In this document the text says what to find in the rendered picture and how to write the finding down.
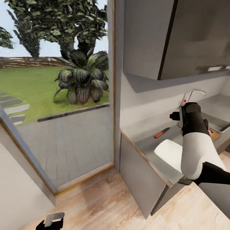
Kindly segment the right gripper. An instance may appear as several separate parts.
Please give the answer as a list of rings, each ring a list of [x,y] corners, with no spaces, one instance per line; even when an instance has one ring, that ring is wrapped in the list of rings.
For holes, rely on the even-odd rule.
[[[180,121],[180,111],[170,114],[170,119]]]

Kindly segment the parer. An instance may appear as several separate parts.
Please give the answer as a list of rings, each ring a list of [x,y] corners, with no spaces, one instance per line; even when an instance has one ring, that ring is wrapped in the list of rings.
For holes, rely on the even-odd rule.
[[[168,128],[166,128],[166,129],[164,129],[163,131],[161,131],[160,133],[158,133],[156,136],[154,136],[155,138],[158,138],[159,136],[161,136],[164,132],[166,132],[167,130],[169,129],[169,127]]]

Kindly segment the cutting board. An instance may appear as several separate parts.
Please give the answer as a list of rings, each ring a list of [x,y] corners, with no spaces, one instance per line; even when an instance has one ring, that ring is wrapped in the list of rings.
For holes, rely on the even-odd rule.
[[[212,129],[208,129],[209,130],[209,133],[210,133],[210,137],[211,137],[211,140],[214,142],[215,140],[217,140],[220,136],[221,136],[221,134],[219,134],[219,133],[217,133],[217,132],[215,132],[214,130],[212,130]]]

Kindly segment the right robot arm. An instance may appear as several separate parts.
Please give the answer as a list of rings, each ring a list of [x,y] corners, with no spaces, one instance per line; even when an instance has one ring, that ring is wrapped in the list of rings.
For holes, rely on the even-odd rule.
[[[230,219],[230,173],[226,171],[209,133],[209,123],[196,102],[184,103],[170,119],[183,131],[182,174],[191,179]]]

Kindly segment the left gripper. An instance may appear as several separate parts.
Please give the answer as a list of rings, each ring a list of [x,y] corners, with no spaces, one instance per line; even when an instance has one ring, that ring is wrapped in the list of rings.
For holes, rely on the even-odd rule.
[[[61,221],[52,222],[51,226],[44,227],[44,220],[37,226],[36,230],[60,230],[63,228],[63,218]]]

